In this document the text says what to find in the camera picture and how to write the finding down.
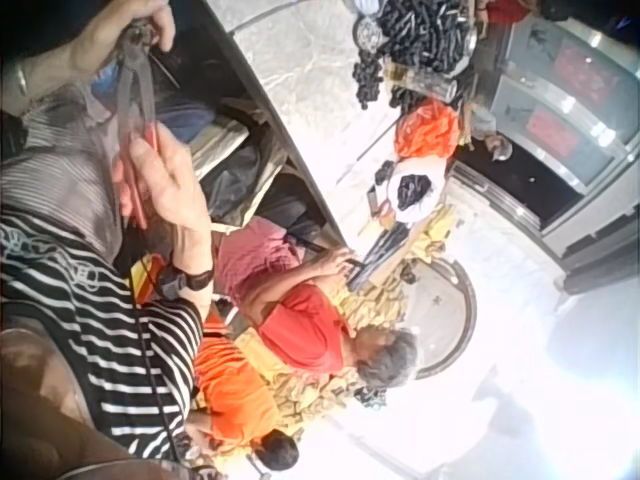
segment bracelet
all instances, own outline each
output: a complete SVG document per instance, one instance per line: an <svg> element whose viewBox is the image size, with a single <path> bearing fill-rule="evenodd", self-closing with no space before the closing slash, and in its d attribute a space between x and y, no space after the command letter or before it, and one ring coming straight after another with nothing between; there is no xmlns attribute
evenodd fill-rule
<svg viewBox="0 0 640 480"><path fill-rule="evenodd" d="M24 76L24 71L22 70L22 63L20 61L16 62L16 76L18 77L18 88L20 89L20 93L23 97L29 98L29 88L27 86L27 79Z"/></svg>

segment gray hair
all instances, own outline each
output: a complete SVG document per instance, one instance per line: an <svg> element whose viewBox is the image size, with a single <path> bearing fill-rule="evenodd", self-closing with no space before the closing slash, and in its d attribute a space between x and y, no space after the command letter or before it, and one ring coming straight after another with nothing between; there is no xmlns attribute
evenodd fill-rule
<svg viewBox="0 0 640 480"><path fill-rule="evenodd" d="M358 362L358 375L371 388L397 387L406 383L418 363L416 336L407 330L390 332L393 341L367 362Z"/></svg>

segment metal tool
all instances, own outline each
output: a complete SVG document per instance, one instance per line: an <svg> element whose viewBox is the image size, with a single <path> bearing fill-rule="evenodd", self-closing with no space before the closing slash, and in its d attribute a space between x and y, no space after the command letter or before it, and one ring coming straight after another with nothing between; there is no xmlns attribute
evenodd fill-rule
<svg viewBox="0 0 640 480"><path fill-rule="evenodd" d="M120 39L122 58L117 94L120 156L124 179L131 190L133 217L142 230L147 228L148 222L138 191L135 167L129 155L129 144L132 138L142 137L154 150L158 149L155 97L149 63L153 35L153 27L148 22L140 21L127 27ZM134 96L132 87L136 79L138 95Z"/></svg>

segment bottle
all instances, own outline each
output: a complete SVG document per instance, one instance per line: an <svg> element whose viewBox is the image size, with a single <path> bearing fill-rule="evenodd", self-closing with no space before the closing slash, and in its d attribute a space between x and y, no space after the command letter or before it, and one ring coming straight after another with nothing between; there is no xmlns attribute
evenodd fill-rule
<svg viewBox="0 0 640 480"><path fill-rule="evenodd" d="M455 80L392 61L385 62L384 77L393 85L436 98L444 103L451 102L458 90L458 82Z"/></svg>

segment counter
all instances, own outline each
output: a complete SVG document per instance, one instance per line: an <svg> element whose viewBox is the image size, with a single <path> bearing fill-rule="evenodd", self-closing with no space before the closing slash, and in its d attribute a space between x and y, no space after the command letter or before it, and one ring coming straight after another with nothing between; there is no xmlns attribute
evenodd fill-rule
<svg viewBox="0 0 640 480"><path fill-rule="evenodd" d="M384 87L366 111L356 99L356 14L342 0L207 3L226 34L219 37L223 49L328 221L347 245L366 253L379 233L361 234L371 218L366 192L380 165L395 158L399 110L389 107Z"/></svg>

